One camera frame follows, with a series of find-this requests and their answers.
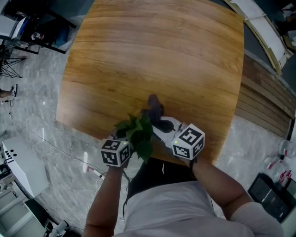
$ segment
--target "cable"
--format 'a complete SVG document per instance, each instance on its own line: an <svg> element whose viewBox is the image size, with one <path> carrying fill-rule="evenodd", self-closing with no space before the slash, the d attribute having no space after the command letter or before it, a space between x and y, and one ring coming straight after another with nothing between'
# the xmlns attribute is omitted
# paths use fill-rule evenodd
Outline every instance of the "cable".
<svg viewBox="0 0 296 237"><path fill-rule="evenodd" d="M13 159L13 158L10 157L10 158L5 159L4 162L3 162L3 164L7 164L7 161L8 161L8 160L11 160L11 159Z"/></svg>
<svg viewBox="0 0 296 237"><path fill-rule="evenodd" d="M61 153L65 154L65 155L67 155L67 156L69 156L69 157L71 157L71 158L73 158L73 159L75 159L75 160L77 160L77 161L80 161L80 162L85 163L85 164L87 164L87 165L93 166L93 167L95 167L97 170L101 171L101 173L103 173L103 174L106 173L105 171L99 169L98 167L96 167L96 166L94 166L94 165L92 165L92 164L90 164L90 163L87 163L87 162L85 162L85 161L82 161L82 160L80 160L80 159L74 157L74 156L71 156L71 155L67 154L66 152L64 152L64 151L62 151L62 150L60 150L60 149L58 149L56 146L54 146L53 144L51 144L49 141L47 141L47 140L45 140L44 138L40 137L38 134L36 134L36 133L34 133L33 131L27 129L27 128L24 127L23 125L21 125L21 126L22 126L24 129L26 129L27 131L29 131L29 132L35 134L37 137L41 138L43 141L45 141L46 143L48 143L49 145L51 145L53 148L55 148L56 150L60 151Z"/></svg>
<svg viewBox="0 0 296 237"><path fill-rule="evenodd" d="M90 165L90 166L95 167L97 170L101 171L101 173L102 173L102 174L99 176L99 178L102 178L102 176L103 176L104 174L107 173L107 172L105 172L105 171L99 169L98 167L96 167L96 166L94 166L94 165L92 165L92 164L89 164L89 163L84 162L84 161L82 161L82 160L80 160L80 159L78 159L78 158L76 158L76 157L74 157L74 156L71 156L71 155L67 154L66 152L64 152L64 151L62 151L62 150L60 150L60 149L58 149L57 147L55 147L53 144L51 144L49 141L45 140L44 138L42 138L42 137L39 136L38 134L36 134L36 133L34 133L33 131L27 129L27 128L24 127L22 124L20 124L20 123L18 123L18 124L19 124L20 126L22 126L24 129L26 129L27 131L29 131L29 132L35 134L37 137L41 138L43 141L45 141L46 143L48 143L49 145L51 145L53 148L55 148L56 150L60 151L61 153L65 154L65 155L67 155L67 156L69 156L69 157L71 157L71 158L73 158L73 159L75 159L75 160L78 160L78 161L80 161L80 162L82 162L82 163L85 163L85 164L87 164L87 165ZM127 174L125 173L125 171L123 171L123 177L126 178L126 180L128 181L128 186L127 186L127 188L128 188L128 187L130 186L130 178L127 176ZM100 187L99 187L99 185L98 185L98 181L99 181L99 180L96 181L96 184L97 184L97 186L98 186L98 189L96 190L96 194L98 193L98 191L99 191L99 189L100 189ZM124 207L126 206L127 201L128 201L128 200L126 199L126 201L125 201L124 204L123 204L123 215L124 215ZM85 218L86 215L88 214L89 209L90 209L91 206L92 206L92 204L88 206L84 218Z"/></svg>
<svg viewBox="0 0 296 237"><path fill-rule="evenodd" d="M5 100L5 101L1 101L1 103L7 103L9 102L9 106L10 106L10 110L9 112L7 112L7 110L3 107L3 109L5 110L5 112L10 116L10 113L11 113L11 110L12 110L12 107L14 106L14 98L12 100Z"/></svg>

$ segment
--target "red and white bottle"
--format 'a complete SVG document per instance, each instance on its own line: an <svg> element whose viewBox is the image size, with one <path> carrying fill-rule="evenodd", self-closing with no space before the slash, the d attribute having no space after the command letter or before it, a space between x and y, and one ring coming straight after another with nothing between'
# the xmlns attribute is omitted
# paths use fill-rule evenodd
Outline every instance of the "red and white bottle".
<svg viewBox="0 0 296 237"><path fill-rule="evenodd" d="M287 164L278 157L267 157L263 164L263 173L268 175L274 183L280 182L282 176L289 170Z"/></svg>
<svg viewBox="0 0 296 237"><path fill-rule="evenodd" d="M284 139L278 147L278 152L280 155L284 155L288 158L296 158L296 145Z"/></svg>

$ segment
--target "wooden plank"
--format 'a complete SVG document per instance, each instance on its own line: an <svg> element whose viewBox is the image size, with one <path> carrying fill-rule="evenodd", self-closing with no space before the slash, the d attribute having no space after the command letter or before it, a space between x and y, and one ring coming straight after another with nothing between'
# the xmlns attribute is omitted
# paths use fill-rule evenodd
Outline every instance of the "wooden plank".
<svg viewBox="0 0 296 237"><path fill-rule="evenodd" d="M266 53L270 56L271 60L274 62L275 71L277 74L282 75L282 67L283 65L280 65L279 60L277 60L276 56L274 55L271 48L266 48Z"/></svg>
<svg viewBox="0 0 296 237"><path fill-rule="evenodd" d="M262 88L261 86L253 82L251 79L243 76L241 79L241 83L243 86L247 86L252 90L256 91L257 93L259 93L260 95L266 97L276 106L278 106L281 110L283 110L286 114L288 114L290 118L292 119L294 118L295 114L291 112L291 110L286 105L284 105L278 98L276 98L273 94L268 92L266 89Z"/></svg>
<svg viewBox="0 0 296 237"><path fill-rule="evenodd" d="M265 122L273 125L274 127L278 128L279 130L286 132L288 130L287 127L281 125L279 122L275 121L274 119L272 119L271 117L267 116L266 114L264 114L262 111L258 110L255 107L252 107L248 104L246 104L245 102L238 100L237 104L236 104L237 108L243 109L255 116L257 116L258 118L264 120Z"/></svg>
<svg viewBox="0 0 296 237"><path fill-rule="evenodd" d="M253 61L254 67L252 67L252 70L258 70L258 75L261 77L266 83L268 83L270 86L272 86L277 92L279 92L289 103L294 105L294 108L296 107L296 97L293 95L293 93L288 89L284 84L281 83L281 81L276 78L274 75L272 75L267 69L262 67L259 63L256 61Z"/></svg>
<svg viewBox="0 0 296 237"><path fill-rule="evenodd" d="M276 128L275 126L267 123L266 121L264 121L263 119L261 118L258 118L256 115L253 115L243 109L240 109L240 108L236 108L235 109L235 112L234 112L235 115L239 116L239 117L242 117L246 120L249 120L251 121L252 123L255 123L269 131L272 131L273 133L275 133L276 135L280 136L280 137L283 137L285 138L286 137L286 133L281 131L280 129Z"/></svg>
<svg viewBox="0 0 296 237"><path fill-rule="evenodd" d="M166 116L206 133L201 156L214 161L234 114L243 55L242 17L208 0L95 0L68 57L56 120L106 138L157 94Z"/></svg>
<svg viewBox="0 0 296 237"><path fill-rule="evenodd" d="M285 104L293 113L295 113L296 103L288 97L285 93L279 92L274 88L275 83L269 79L264 74L260 73L260 69L254 66L253 60L249 59L247 56L244 57L244 67L243 67L243 76L251 79L275 97L277 97L283 104Z"/></svg>
<svg viewBox="0 0 296 237"><path fill-rule="evenodd" d="M239 94L239 100L246 103L246 104L248 104L249 106L252 106L255 109L261 111L263 114L270 117L274 121L277 121L278 123L280 123L285 128L287 128L289 126L289 120L288 121L284 120L281 116L277 115L274 111L272 111L271 109L269 109L269 108L265 107L264 105L260 104L259 102L257 102L253 98L251 98L251 97L249 97L249 96L247 96L247 95L245 95L243 93L240 93Z"/></svg>
<svg viewBox="0 0 296 237"><path fill-rule="evenodd" d="M272 112L274 112L278 117L281 117L282 120L285 121L286 123L289 123L290 122L290 118L288 117L288 115L285 112L283 112L282 110L280 110L273 103L267 101L262 96L259 96L254 91L249 90L246 87L241 87L240 88L240 94L244 94L247 97L252 98L254 101L258 102L259 104L263 105L264 107L268 108L269 110L271 110Z"/></svg>

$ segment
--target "hand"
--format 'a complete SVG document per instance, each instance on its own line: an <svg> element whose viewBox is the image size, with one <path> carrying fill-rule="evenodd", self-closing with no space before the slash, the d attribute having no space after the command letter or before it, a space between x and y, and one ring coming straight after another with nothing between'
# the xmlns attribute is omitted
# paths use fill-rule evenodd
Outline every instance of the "hand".
<svg viewBox="0 0 296 237"><path fill-rule="evenodd" d="M130 158L120 167L116 167L116 166L109 166L110 171L112 172L123 172L123 169L127 168L130 162Z"/></svg>
<svg viewBox="0 0 296 237"><path fill-rule="evenodd" d="M296 16L294 16L294 15L291 15L291 16L286 17L286 21L287 22L291 22L294 19L296 19Z"/></svg>
<svg viewBox="0 0 296 237"><path fill-rule="evenodd" d="M180 160L183 161L189 167L190 160L184 158L180 158Z"/></svg>

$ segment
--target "floor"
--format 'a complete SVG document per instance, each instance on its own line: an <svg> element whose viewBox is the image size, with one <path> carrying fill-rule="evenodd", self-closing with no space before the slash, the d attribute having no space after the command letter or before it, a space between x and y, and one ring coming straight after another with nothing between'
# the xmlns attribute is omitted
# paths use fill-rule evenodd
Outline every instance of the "floor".
<svg viewBox="0 0 296 237"><path fill-rule="evenodd" d="M67 56L47 49L39 55L15 51L27 59L15 66L22 79L0 77L0 88L18 84L18 96L10 108L0 105L0 142L20 136L45 163L50 186L35 199L56 220L83 228L86 213L102 181L94 173L84 173L83 160L106 171L98 152L99 140L55 121L56 106ZM216 166L248 189L267 156L277 155L281 138L234 116ZM127 174L132 178L141 161L132 159ZM122 204L127 181L123 179L120 210L115 232L123 229ZM218 216L221 210L215 207Z"/></svg>

